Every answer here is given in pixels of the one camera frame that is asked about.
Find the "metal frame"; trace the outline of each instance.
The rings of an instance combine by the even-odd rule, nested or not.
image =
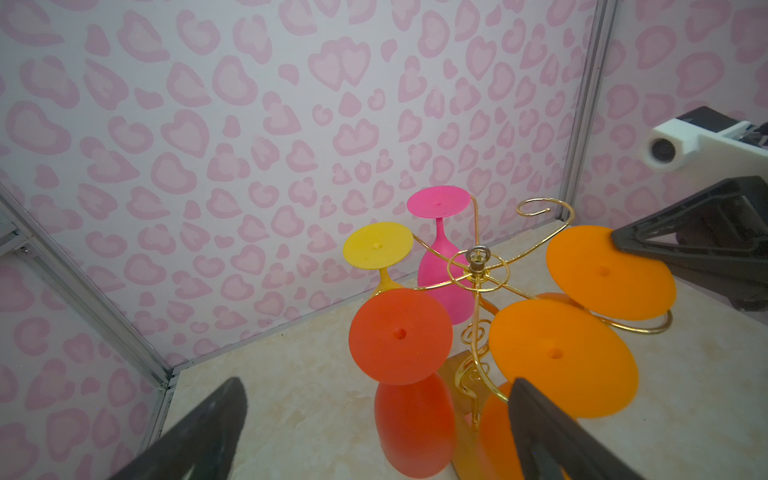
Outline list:
[[[584,156],[587,154],[589,137],[592,131],[594,113],[598,108],[599,94],[603,83],[603,69],[608,53],[611,35],[614,29],[616,11],[619,0],[598,0],[594,9],[592,33],[589,47],[587,48],[587,61],[584,66],[584,74],[581,76],[579,86],[579,98],[574,118],[574,126],[571,130],[571,138],[568,141],[568,153],[565,156],[567,166],[563,173],[563,182],[560,188],[559,198],[567,204],[575,204],[578,192],[578,182],[581,178],[581,170],[584,165]],[[557,218],[567,218],[564,209],[558,211]]]
[[[85,276],[63,249],[0,185],[0,253],[15,251],[43,280],[65,298],[88,324],[155,386],[166,389],[171,367],[136,331],[109,299]]]

